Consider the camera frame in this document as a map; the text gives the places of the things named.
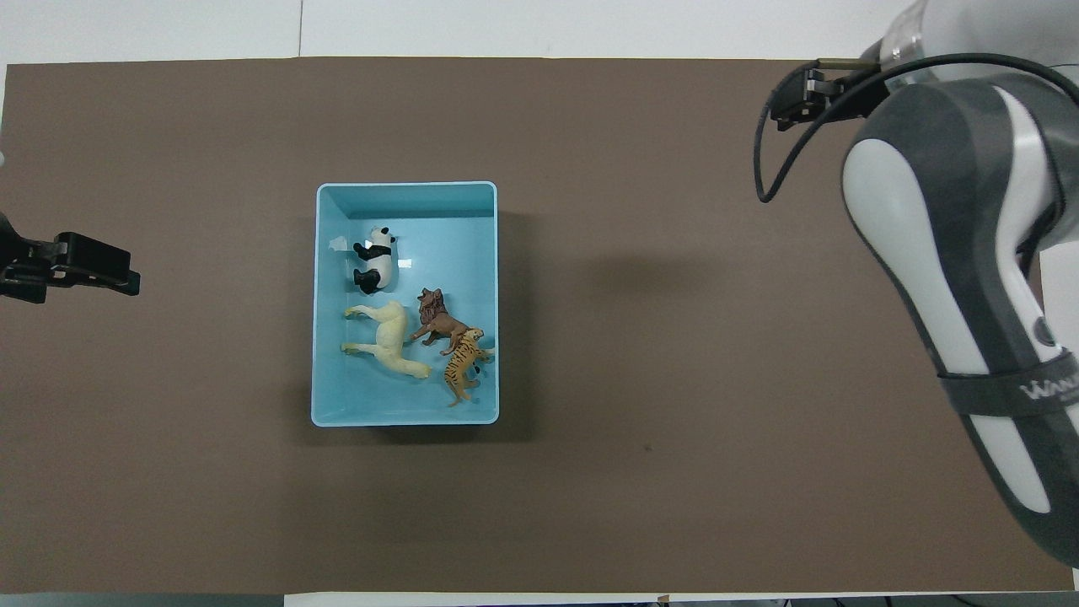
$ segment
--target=panda figurine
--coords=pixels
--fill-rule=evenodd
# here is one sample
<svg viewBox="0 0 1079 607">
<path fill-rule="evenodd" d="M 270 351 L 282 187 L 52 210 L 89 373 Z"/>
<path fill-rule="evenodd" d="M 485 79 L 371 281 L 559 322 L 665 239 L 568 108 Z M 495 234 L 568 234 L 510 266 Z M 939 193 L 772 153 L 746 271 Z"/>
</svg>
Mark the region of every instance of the panda figurine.
<svg viewBox="0 0 1079 607">
<path fill-rule="evenodd" d="M 394 277 L 394 251 L 390 247 L 397 238 L 390 234 L 390 227 L 371 230 L 371 246 L 357 242 L 352 245 L 359 258 L 367 261 L 367 271 L 352 271 L 352 279 L 364 292 L 371 294 L 380 288 L 385 288 Z"/>
</svg>

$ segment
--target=tiger figurine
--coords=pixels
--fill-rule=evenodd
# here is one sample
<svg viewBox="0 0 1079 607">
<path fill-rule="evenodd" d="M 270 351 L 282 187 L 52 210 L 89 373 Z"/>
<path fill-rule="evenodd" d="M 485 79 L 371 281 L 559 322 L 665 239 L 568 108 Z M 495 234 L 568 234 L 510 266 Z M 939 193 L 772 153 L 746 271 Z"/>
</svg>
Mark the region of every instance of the tiger figurine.
<svg viewBox="0 0 1079 607">
<path fill-rule="evenodd" d="M 468 368 L 474 367 L 476 361 L 487 361 L 494 354 L 493 349 L 484 350 L 478 346 L 481 337 L 483 337 L 483 330 L 468 328 L 462 334 L 456 347 L 453 348 L 450 362 L 446 365 L 446 374 L 443 375 L 446 385 L 456 397 L 456 400 L 450 403 L 451 408 L 460 403 L 461 399 L 472 401 L 472 396 L 465 392 L 465 388 L 475 388 L 479 386 L 479 382 L 468 380 Z"/>
</svg>

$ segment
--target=white animal figurine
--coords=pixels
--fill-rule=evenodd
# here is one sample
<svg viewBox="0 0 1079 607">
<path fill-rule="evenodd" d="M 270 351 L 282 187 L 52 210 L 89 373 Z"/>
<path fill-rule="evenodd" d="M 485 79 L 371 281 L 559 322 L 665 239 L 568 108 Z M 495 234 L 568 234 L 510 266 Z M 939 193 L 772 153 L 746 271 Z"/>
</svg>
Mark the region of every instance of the white animal figurine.
<svg viewBox="0 0 1079 607">
<path fill-rule="evenodd" d="M 353 306 L 344 312 L 344 317 L 367 315 L 379 323 L 374 332 L 374 344 L 342 344 L 341 351 L 346 355 L 367 353 L 374 355 L 374 360 L 382 367 L 395 373 L 411 375 L 418 380 L 427 380 L 431 368 L 419 361 L 407 361 L 401 358 L 405 345 L 405 331 L 408 327 L 408 316 L 399 301 L 391 300 L 381 308 L 370 306 Z"/>
<path fill-rule="evenodd" d="M 371 294 L 380 288 L 385 288 L 394 277 L 394 249 L 390 245 L 397 238 L 390 234 L 390 227 L 371 230 L 371 246 L 357 242 L 352 249 L 359 258 L 367 261 L 367 271 L 352 271 L 352 279 L 364 292 Z"/>
</svg>

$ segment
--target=black cable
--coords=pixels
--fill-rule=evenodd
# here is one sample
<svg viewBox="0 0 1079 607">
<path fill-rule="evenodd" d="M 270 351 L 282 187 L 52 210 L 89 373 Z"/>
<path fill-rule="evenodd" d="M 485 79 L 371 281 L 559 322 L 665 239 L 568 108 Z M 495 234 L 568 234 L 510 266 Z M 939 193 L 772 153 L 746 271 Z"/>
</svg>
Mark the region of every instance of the black cable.
<svg viewBox="0 0 1079 607">
<path fill-rule="evenodd" d="M 981 605 L 979 605 L 976 603 L 971 603 L 971 602 L 967 601 L 966 598 L 959 596 L 958 594 L 950 594 L 948 596 L 951 596 L 952 598 L 955 598 L 959 603 L 962 603 L 964 605 L 967 605 L 969 607 L 982 607 Z"/>
<path fill-rule="evenodd" d="M 753 177 L 756 184 L 756 196 L 761 202 L 769 202 L 775 197 L 776 193 L 779 191 L 780 185 L 783 184 L 783 180 L 787 178 L 787 174 L 790 171 L 791 166 L 797 158 L 798 154 L 802 153 L 803 148 L 809 142 L 809 139 L 820 129 L 821 126 L 827 124 L 831 118 L 844 109 L 847 105 L 851 102 L 851 99 L 857 98 L 866 89 L 879 85 L 886 80 L 903 75 L 904 73 L 910 73 L 912 71 L 918 71 L 927 69 L 930 67 L 937 67 L 942 65 L 957 65 L 957 64 L 982 64 L 982 65 L 996 65 L 1001 67 L 1008 67 L 1012 69 L 1017 69 L 1020 71 L 1025 71 L 1037 75 L 1054 85 L 1060 87 L 1068 98 L 1071 99 L 1074 104 L 1079 106 L 1079 86 L 1074 82 L 1065 78 L 1057 71 L 1052 70 L 1037 61 L 1032 61 L 1029 59 L 1024 59 L 1022 57 L 1013 57 L 1010 55 L 999 55 L 993 53 L 956 53 L 951 55 L 938 55 L 934 57 L 926 57 L 923 59 L 914 59 L 912 61 L 899 65 L 889 69 L 888 71 L 883 71 L 880 73 L 873 74 L 865 80 L 862 80 L 857 85 L 852 86 L 849 91 L 839 95 L 832 104 L 830 104 L 824 111 L 817 116 L 809 127 L 806 128 L 798 140 L 791 147 L 791 151 L 787 154 L 787 158 L 783 164 L 779 167 L 779 171 L 776 174 L 775 180 L 773 180 L 771 185 L 768 187 L 767 191 L 764 189 L 764 181 L 761 176 L 761 139 L 764 134 L 764 124 L 767 122 L 768 112 L 771 109 L 771 102 L 775 99 L 776 91 L 783 85 L 788 84 L 793 78 L 796 78 L 805 69 L 814 69 L 820 65 L 820 61 L 809 61 L 804 66 L 800 67 L 797 70 L 791 72 L 787 75 L 777 87 L 774 89 L 768 99 L 765 101 L 764 107 L 761 110 L 761 118 L 757 121 L 756 133 L 753 138 Z"/>
</svg>

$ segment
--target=panda head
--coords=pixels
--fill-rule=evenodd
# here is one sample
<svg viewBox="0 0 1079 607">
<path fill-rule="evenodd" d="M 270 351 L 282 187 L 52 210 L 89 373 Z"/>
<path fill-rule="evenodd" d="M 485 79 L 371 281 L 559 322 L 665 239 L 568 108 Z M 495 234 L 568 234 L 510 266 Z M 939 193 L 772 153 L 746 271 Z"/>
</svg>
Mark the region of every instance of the panda head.
<svg viewBox="0 0 1079 607">
<path fill-rule="evenodd" d="M 374 227 L 371 230 L 371 243 L 381 246 L 390 246 L 390 243 L 397 242 L 390 233 L 390 227 Z"/>
</svg>

